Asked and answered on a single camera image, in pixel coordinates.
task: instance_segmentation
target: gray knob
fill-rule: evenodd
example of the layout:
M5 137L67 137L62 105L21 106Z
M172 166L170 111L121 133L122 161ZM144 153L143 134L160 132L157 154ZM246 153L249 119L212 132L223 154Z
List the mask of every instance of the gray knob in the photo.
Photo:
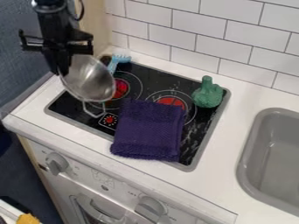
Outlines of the gray knob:
M135 208L135 212L156 224L171 224L163 205L148 196L143 196Z
M45 163L54 176L59 175L60 172L65 172L67 167L69 166L66 159L56 152L51 152L46 157Z

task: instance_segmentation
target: wall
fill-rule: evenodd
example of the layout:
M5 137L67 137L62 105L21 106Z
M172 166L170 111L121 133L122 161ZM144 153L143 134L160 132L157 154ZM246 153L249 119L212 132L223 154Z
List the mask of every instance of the wall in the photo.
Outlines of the wall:
M79 15L81 7L78 0L74 0ZM97 57L108 45L108 28L105 19L103 0L85 0L85 14L80 21L80 29L94 35L94 56Z
M299 95L298 0L106 0L111 43Z
M0 108L49 71L40 53L21 50L17 35L20 28L39 35L31 2L0 0Z

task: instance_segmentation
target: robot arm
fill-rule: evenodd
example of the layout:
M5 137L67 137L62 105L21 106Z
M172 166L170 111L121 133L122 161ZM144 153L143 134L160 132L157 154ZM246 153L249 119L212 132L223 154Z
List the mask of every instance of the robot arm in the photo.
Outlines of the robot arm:
M19 31L21 46L25 51L42 52L54 74L68 74L74 54L93 54L94 36L75 29L70 19L80 20L84 15L84 5L78 18L68 10L67 0L33 0L32 7L38 13L42 38L26 36Z

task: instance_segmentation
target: sink basin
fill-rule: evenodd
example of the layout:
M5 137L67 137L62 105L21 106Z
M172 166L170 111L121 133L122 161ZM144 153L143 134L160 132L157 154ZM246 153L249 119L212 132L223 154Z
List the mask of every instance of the sink basin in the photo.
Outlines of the sink basin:
M256 200L299 216L298 113L269 108L255 117L237 179Z

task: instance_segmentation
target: pan handle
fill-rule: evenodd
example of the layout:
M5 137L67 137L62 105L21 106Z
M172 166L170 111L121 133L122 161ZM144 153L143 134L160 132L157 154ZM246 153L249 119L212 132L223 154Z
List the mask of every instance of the pan handle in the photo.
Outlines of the pan handle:
M89 111L89 110L87 109L87 105L86 105L86 103L85 103L84 101L82 102L82 105L83 105L83 110L84 110L84 112L87 113L89 116L91 116L91 117L93 117L93 118L99 118L100 116L103 116L103 115L106 114L106 106L105 106L105 102L102 103L102 110L103 110L103 111L102 111L100 114L98 114L98 115L96 115L96 114L94 114L93 112Z

